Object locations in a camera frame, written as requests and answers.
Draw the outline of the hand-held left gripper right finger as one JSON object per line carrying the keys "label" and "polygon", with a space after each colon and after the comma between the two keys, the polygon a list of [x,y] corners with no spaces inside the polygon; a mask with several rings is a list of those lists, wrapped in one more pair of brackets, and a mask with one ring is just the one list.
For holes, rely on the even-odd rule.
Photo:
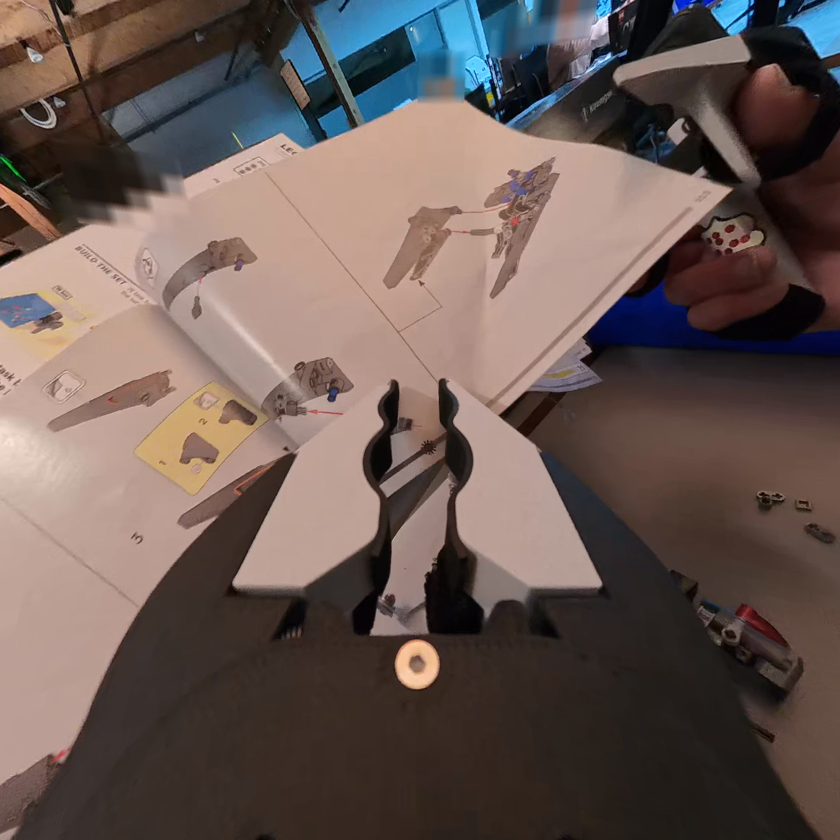
{"label": "hand-held left gripper right finger", "polygon": [[498,604],[594,596],[599,575],[534,444],[453,380],[438,384],[450,491],[437,555],[437,619],[483,621]]}

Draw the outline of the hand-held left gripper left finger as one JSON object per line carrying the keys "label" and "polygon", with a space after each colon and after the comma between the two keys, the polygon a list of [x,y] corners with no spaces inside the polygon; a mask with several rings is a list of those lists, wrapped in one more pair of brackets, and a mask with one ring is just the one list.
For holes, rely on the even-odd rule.
{"label": "hand-held left gripper left finger", "polygon": [[382,479],[400,386],[376,386],[298,451],[233,580],[247,595],[328,604],[370,632],[391,571]]}

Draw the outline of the lego instruction booklet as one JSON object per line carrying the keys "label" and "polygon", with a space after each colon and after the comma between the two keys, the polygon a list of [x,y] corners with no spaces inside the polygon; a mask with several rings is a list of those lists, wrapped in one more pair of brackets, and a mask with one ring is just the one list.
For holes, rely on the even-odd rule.
{"label": "lego instruction booklet", "polygon": [[193,175],[2,268],[2,782],[48,778],[130,621],[273,463],[400,385],[503,413],[729,193],[420,101]]}

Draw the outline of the large lego car chassis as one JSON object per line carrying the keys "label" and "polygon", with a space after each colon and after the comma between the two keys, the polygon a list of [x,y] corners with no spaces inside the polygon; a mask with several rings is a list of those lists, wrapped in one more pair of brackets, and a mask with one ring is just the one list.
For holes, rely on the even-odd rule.
{"label": "large lego car chassis", "polygon": [[699,584],[676,570],[669,576],[689,600],[710,640],[773,690],[788,696],[804,675],[804,662],[784,636],[748,604],[732,610],[699,594]]}

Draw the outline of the person's right hand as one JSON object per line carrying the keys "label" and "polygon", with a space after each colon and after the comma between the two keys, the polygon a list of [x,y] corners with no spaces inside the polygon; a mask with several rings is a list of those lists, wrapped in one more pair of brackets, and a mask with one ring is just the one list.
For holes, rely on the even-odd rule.
{"label": "person's right hand", "polygon": [[[733,106],[733,121],[754,156],[793,151],[818,109],[816,94],[790,82],[777,64],[756,69]],[[811,332],[839,328],[839,138],[822,157],[763,184],[773,215],[814,291],[826,302]],[[665,296],[687,309],[689,324],[716,332],[781,303],[788,282],[769,246],[734,255],[709,254],[694,229],[671,250]]]}

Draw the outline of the black box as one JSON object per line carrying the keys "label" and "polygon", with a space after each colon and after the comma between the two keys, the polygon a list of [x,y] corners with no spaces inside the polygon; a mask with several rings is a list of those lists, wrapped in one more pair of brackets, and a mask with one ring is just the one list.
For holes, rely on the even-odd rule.
{"label": "black box", "polygon": [[692,173],[690,150],[678,151],[669,129],[676,123],[666,106],[648,106],[619,89],[617,56],[589,69],[513,118],[510,129],[544,140],[597,144],[627,152],[671,170]]}

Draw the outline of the blue plastic bin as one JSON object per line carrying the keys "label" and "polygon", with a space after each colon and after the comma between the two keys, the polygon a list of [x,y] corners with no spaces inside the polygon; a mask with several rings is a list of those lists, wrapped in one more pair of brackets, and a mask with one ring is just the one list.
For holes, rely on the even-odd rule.
{"label": "blue plastic bin", "polygon": [[656,349],[714,350],[734,353],[838,357],[838,331],[805,332],[817,314],[818,296],[790,291],[768,312],[717,332],[690,326],[687,310],[665,298],[663,287],[644,297],[624,297],[586,334],[591,347],[633,346]]}

